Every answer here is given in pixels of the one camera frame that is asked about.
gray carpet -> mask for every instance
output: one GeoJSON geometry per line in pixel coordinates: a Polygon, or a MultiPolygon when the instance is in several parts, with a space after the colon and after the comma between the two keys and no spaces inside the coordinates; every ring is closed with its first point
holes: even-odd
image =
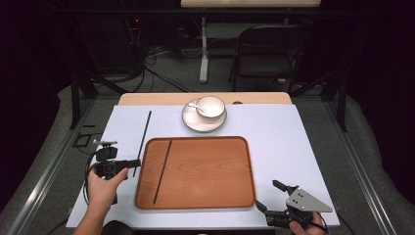
{"type": "MultiPolygon", "coordinates": [[[[159,54],[156,60],[154,58],[148,60],[148,67],[193,91],[230,91],[231,83],[228,82],[228,75],[231,59],[229,54],[222,54],[222,52],[221,50],[211,50],[206,84],[199,82],[200,57],[183,58],[171,53],[159,54]]],[[[142,85],[136,89],[136,92],[181,91],[165,80],[153,78],[148,72],[145,75],[142,85]]],[[[142,77],[119,85],[132,91],[140,79],[142,77]]],[[[112,107],[118,99],[114,91],[101,85],[97,86],[100,97],[95,101],[92,111],[83,123],[84,127],[80,129],[82,134],[94,134],[92,139],[100,138],[100,133],[104,131],[112,107]]],[[[283,86],[276,87],[277,90],[284,90],[284,88],[283,86]]],[[[43,171],[48,163],[56,158],[56,153],[65,136],[70,132],[71,113],[68,88],[61,92],[60,98],[61,108],[55,125],[24,182],[0,214],[0,234],[8,234],[43,171]]],[[[356,180],[347,148],[336,123],[331,119],[327,104],[318,99],[309,98],[309,96],[294,99],[294,103],[300,111],[305,130],[332,200],[338,205],[337,212],[349,223],[356,234],[381,234],[375,216],[356,180]]],[[[396,234],[415,234],[415,225],[410,221],[410,218],[415,217],[414,206],[407,203],[394,190],[391,180],[383,172],[373,133],[358,105],[351,99],[347,100],[346,126],[347,135],[377,190],[380,200],[385,205],[385,210],[391,218],[396,234]]],[[[68,218],[66,211],[73,207],[83,182],[83,169],[88,156],[82,152],[91,153],[95,148],[91,142],[86,148],[69,148],[64,155],[64,163],[43,203],[30,222],[26,234],[47,234],[54,226],[68,218]]],[[[351,234],[343,223],[330,230],[332,234],[351,234]]],[[[63,225],[54,234],[71,234],[71,232],[72,230],[66,229],[63,225]]],[[[287,231],[278,231],[278,234],[287,234],[287,231]]]]}

wooden tray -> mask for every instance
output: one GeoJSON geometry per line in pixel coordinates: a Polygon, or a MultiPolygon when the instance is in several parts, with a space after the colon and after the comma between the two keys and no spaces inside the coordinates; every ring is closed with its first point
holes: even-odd
{"type": "Polygon", "coordinates": [[[254,198],[244,138],[155,138],[147,143],[135,194],[137,208],[246,208],[254,198]]]}

black curtain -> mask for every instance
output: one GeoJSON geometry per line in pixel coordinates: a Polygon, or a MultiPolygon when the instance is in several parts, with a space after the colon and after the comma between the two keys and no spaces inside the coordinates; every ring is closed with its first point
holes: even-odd
{"type": "Polygon", "coordinates": [[[60,104],[57,93],[69,85],[69,69],[60,60],[35,2],[2,1],[0,9],[3,210],[55,120],[60,104]]]}
{"type": "Polygon", "coordinates": [[[415,204],[414,2],[395,1],[348,76],[348,94],[376,136],[384,170],[415,204]]]}
{"type": "MultiPolygon", "coordinates": [[[[372,1],[333,1],[322,0],[322,12],[360,12],[371,5],[372,1]]],[[[353,34],[361,24],[361,18],[316,19],[313,21],[310,45],[301,57],[297,82],[311,82],[333,71],[338,62],[347,53],[347,46],[353,34]]]]}

white plate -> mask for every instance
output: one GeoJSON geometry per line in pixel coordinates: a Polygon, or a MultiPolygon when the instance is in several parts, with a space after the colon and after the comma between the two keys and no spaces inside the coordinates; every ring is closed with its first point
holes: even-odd
{"type": "MultiPolygon", "coordinates": [[[[196,104],[199,99],[191,101],[191,103],[196,104]]],[[[186,105],[182,111],[183,122],[190,128],[199,131],[199,132],[211,132],[217,129],[219,126],[226,121],[227,113],[226,109],[223,111],[221,117],[203,117],[201,116],[196,108],[186,105]]]]}

wrist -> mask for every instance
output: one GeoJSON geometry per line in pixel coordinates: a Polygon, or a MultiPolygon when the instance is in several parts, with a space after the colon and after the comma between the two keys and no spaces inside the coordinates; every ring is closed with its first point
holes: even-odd
{"type": "Polygon", "coordinates": [[[89,213],[91,216],[94,217],[105,217],[110,210],[111,206],[106,207],[99,204],[89,204],[86,210],[86,213],[89,213]]]}

